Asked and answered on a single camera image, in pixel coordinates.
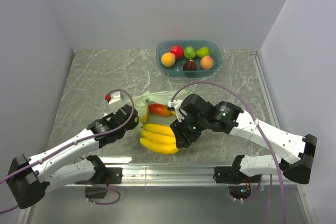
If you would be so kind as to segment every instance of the red apple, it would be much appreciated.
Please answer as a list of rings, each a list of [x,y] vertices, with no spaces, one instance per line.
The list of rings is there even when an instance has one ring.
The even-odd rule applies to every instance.
[[[170,49],[170,52],[175,54],[175,58],[177,60],[181,59],[183,57],[183,48],[179,45],[175,45]]]

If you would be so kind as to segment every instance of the bunch of bananas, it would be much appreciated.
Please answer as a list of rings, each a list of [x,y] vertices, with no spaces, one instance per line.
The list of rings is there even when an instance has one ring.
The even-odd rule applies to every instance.
[[[161,154],[175,154],[179,151],[175,135],[169,126],[148,123],[142,128],[144,131],[140,132],[140,143],[145,148]]]

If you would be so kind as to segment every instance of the teal plastic container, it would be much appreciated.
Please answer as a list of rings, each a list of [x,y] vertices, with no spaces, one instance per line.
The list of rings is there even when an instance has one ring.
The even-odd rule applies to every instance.
[[[183,49],[186,47],[194,47],[195,50],[199,50],[202,47],[208,47],[210,50],[210,56],[214,60],[214,66],[210,70],[203,70],[200,65],[201,59],[199,57],[195,57],[193,60],[196,61],[197,70],[196,71],[184,71],[183,65],[186,63],[187,59],[182,58],[177,60],[175,64],[169,68],[165,67],[161,62],[161,57],[166,52],[170,52],[170,49],[179,45]],[[206,41],[206,40],[175,40],[175,41],[165,41],[158,45],[156,49],[156,63],[158,67],[163,71],[163,73],[167,76],[177,76],[177,77],[206,77],[212,75],[216,70],[218,70],[222,65],[222,55],[219,51],[219,48],[216,44]]]

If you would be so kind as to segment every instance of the plastic bag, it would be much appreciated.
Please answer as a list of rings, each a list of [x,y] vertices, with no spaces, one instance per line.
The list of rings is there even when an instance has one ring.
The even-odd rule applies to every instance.
[[[137,110],[138,117],[139,117],[139,125],[137,126],[137,128],[138,129],[141,128],[143,123],[156,123],[156,124],[161,124],[161,125],[170,125],[172,122],[174,122],[176,120],[176,116],[163,117],[163,116],[158,116],[158,115],[154,115],[151,113],[149,113],[146,121],[142,119],[146,116],[146,112],[147,112],[149,105],[153,103],[167,105],[168,100],[172,98],[175,92],[176,91],[161,91],[161,92],[151,93],[149,91],[146,91],[144,94],[134,97],[133,98],[134,107]],[[178,95],[176,96],[176,99],[183,100],[189,94],[191,94],[191,91],[182,90],[180,93],[178,93]]]

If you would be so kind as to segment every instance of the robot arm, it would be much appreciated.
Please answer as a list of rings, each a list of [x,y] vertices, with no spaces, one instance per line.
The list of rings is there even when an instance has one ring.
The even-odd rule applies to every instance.
[[[138,113],[134,110],[132,118],[124,127],[113,133],[102,134],[116,129],[130,116],[132,107],[124,105],[120,100],[118,98],[108,101],[111,103],[113,112],[95,120],[68,141],[30,158],[22,154],[13,159],[8,174],[37,163],[7,180],[21,209],[34,205],[44,197],[45,193],[58,187],[83,180],[89,180],[95,184],[107,177],[107,169],[98,156],[89,156],[80,163],[68,164],[83,154],[114,143],[123,138],[127,130],[137,126]]]
[[[279,165],[283,175],[296,183],[309,182],[317,143],[315,136],[294,135],[259,120],[254,122],[250,114],[232,103],[219,102],[213,106],[197,94],[190,94],[183,101],[168,102],[168,107],[176,110],[177,120],[170,127],[175,134],[177,148],[189,148],[206,129],[240,136],[268,148],[256,129],[259,124],[275,153],[280,157]],[[232,170],[236,175],[248,177],[277,173],[271,155],[257,157],[239,155],[233,163]]]

